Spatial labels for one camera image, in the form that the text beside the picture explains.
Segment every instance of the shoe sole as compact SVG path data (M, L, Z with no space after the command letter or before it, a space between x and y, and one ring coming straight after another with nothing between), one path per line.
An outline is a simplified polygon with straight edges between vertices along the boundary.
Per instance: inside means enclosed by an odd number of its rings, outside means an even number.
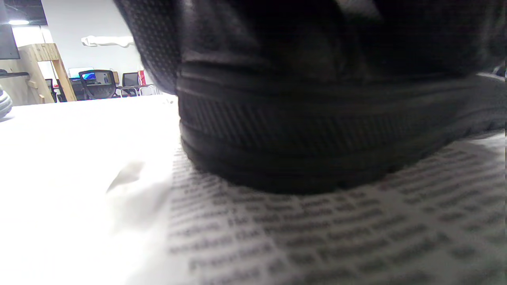
M12 109L12 100L0 89L0 119L5 117Z
M195 166L280 194L372 182L456 139L507 127L496 76L312 86L187 65L177 90Z

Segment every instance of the white wall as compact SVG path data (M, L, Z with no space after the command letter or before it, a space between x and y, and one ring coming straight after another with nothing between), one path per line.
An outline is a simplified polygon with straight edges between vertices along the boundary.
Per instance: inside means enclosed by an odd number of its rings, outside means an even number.
M135 46L85 47L81 38L89 35L120 37L131 35L113 0L42 0L48 26L67 72L73 67L123 73L136 72L141 61Z
M12 32L16 40L16 46L18 47L53 42L48 26L14 26L12 27ZM52 78L56 83L55 72L53 72L51 62L39 62L39 67L44 78Z

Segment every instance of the black office chair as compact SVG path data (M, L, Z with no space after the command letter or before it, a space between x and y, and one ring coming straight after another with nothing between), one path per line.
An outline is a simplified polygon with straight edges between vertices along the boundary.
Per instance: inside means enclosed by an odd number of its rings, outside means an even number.
M60 95L59 95L60 102L67 102L67 97L65 97L65 92L63 92L63 88L62 88L62 85L60 84L59 79L56 80L56 84L58 84L58 90L60 90Z
M49 92L51 93L51 97L53 97L53 101L58 102L58 100L56 99L55 88L53 88L53 79L44 79L44 80L46 80L46 85L49 88Z
M123 89L122 92L127 93L128 96L137 96L139 92L139 74L137 72L123 73L122 75L122 86L128 87L133 86L131 89Z
M111 70L93 69L79 73L85 94L92 99L112 98L116 94L116 82Z

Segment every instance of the white table surface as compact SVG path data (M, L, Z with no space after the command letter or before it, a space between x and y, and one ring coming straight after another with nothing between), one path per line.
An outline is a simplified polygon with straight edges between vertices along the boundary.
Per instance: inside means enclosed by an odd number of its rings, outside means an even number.
M120 284L105 192L127 162L170 155L177 128L172 95L19 106L0 119L0 284Z

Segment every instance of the newspaper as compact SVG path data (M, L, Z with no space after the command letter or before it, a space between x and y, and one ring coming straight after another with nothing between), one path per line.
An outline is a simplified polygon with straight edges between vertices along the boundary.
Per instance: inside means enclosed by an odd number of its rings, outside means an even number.
M199 172L178 140L107 191L118 284L507 284L504 132L308 196Z

